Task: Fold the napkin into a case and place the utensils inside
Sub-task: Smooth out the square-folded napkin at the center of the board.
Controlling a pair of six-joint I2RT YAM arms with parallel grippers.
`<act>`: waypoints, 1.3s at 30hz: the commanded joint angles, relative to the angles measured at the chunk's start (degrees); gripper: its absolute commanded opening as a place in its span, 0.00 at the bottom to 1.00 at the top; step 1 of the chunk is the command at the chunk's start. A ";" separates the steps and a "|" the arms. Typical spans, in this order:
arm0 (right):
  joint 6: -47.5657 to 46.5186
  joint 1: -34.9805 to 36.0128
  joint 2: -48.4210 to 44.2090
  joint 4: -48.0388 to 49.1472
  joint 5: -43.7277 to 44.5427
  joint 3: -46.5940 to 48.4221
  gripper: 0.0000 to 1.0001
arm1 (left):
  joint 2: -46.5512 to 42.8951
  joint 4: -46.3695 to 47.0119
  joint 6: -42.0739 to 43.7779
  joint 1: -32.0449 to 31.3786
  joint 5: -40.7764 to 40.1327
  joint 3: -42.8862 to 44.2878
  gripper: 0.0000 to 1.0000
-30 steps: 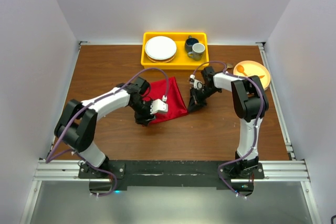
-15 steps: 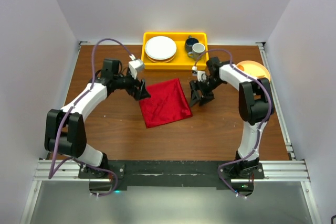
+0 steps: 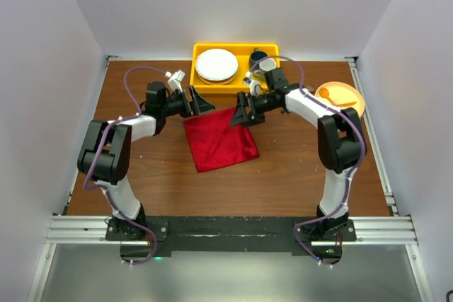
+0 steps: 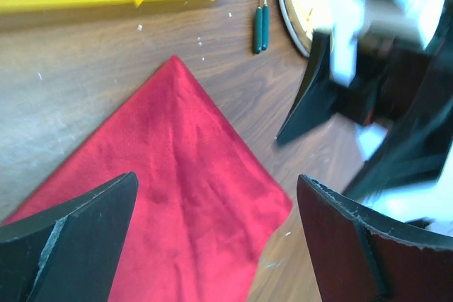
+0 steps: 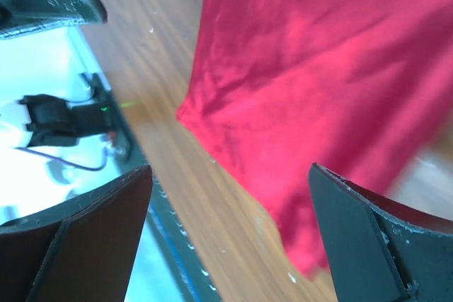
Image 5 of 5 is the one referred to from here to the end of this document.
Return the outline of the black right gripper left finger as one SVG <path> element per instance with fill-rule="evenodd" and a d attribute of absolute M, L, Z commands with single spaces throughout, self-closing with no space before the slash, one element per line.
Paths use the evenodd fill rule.
<path fill-rule="evenodd" d="M 2 301 L 124 301 L 152 192 L 142 165 L 1 225 Z"/>

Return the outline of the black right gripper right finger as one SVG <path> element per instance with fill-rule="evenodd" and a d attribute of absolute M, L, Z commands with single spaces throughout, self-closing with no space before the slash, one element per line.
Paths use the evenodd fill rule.
<path fill-rule="evenodd" d="M 451 301 L 452 222 L 313 164 L 309 189 L 339 301 Z"/>

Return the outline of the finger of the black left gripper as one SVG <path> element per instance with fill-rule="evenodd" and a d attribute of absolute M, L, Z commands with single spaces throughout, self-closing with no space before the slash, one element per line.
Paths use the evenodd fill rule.
<path fill-rule="evenodd" d="M 107 20 L 101 0 L 1 0 L 2 40 Z"/>

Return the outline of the red cloth napkin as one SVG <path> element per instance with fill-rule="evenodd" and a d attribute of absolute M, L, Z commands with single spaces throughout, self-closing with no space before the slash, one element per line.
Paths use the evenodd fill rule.
<path fill-rule="evenodd" d="M 176 117 L 309 276 L 311 165 L 383 194 L 451 111 L 452 0 L 203 0 Z"/>

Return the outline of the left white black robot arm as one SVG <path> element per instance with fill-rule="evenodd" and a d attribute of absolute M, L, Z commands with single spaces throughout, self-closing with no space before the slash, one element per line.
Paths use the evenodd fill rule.
<path fill-rule="evenodd" d="M 101 0 L 1 0 L 1 39 L 107 19 Z M 112 96 L 97 73 L 80 77 L 91 89 L 87 100 L 37 94 L 1 102 L 1 145 L 37 154 L 40 146 L 72 147 L 84 137 L 100 134 L 113 142 L 120 117 L 113 110 Z"/>

